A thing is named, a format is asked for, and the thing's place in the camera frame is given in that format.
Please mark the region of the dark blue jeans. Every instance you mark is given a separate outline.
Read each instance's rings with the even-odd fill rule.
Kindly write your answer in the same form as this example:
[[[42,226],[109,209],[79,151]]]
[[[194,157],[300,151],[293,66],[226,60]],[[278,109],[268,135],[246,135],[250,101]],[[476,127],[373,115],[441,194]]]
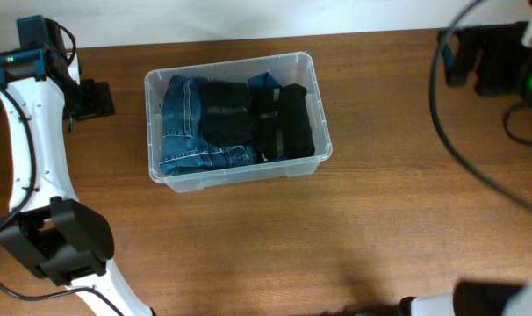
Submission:
[[[219,81],[179,75],[169,81],[161,105],[163,139],[159,169],[164,175],[180,176],[255,163],[250,140],[230,147],[216,147],[204,139],[200,93],[204,83],[219,84]]]

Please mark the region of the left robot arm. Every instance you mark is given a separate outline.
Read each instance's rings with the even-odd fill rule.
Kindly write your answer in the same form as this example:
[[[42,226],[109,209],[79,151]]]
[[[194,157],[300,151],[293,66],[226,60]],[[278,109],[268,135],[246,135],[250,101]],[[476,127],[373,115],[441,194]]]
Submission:
[[[49,44],[0,54],[0,100],[13,166],[0,245],[38,279],[77,294],[97,315],[151,315],[122,277],[109,223],[79,202],[63,122],[114,114],[108,83],[83,80],[78,61]]]

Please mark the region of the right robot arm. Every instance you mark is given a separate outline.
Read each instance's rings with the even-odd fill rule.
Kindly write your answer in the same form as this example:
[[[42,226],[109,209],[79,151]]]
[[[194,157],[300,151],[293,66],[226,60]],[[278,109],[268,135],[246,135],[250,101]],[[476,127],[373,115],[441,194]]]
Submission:
[[[466,84],[475,73],[480,97],[517,95],[520,101],[503,114],[507,137],[526,147],[532,140],[513,133],[516,113],[532,110],[532,43],[523,41],[526,22],[508,25],[442,29],[437,37],[445,80],[451,88]],[[399,303],[401,315],[532,315],[532,284],[460,281],[452,294],[407,297]]]

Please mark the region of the blue shirt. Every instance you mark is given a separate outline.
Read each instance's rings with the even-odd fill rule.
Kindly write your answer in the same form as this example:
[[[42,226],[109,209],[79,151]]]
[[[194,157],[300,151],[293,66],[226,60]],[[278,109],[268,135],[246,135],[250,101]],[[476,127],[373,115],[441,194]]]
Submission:
[[[248,79],[248,87],[250,89],[258,88],[280,88],[282,84],[270,73],[264,72],[260,75],[255,75]]]

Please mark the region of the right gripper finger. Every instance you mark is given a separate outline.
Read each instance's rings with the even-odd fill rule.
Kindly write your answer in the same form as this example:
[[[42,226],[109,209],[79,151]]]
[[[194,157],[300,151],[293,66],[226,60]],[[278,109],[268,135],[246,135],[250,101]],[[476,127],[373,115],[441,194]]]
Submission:
[[[481,97],[496,97],[517,91],[517,81],[528,49],[521,38],[527,22],[493,25],[479,29],[478,43],[482,49],[477,67],[475,91]]]
[[[479,52],[484,46],[484,29],[469,27],[453,32],[457,39],[457,50],[453,52],[451,45],[447,44],[442,50],[446,83],[450,87],[464,86],[470,72],[479,73]]]

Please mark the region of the black garment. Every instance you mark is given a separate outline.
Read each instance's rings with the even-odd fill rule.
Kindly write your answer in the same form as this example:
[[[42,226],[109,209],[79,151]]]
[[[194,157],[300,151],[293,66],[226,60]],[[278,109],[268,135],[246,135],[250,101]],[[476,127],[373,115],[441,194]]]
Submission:
[[[201,133],[215,147],[246,145],[253,139],[255,119],[252,98],[245,83],[210,81],[200,83],[203,107]]]
[[[306,108],[307,89],[299,84],[254,89],[257,159],[273,162],[314,155],[313,132]]]

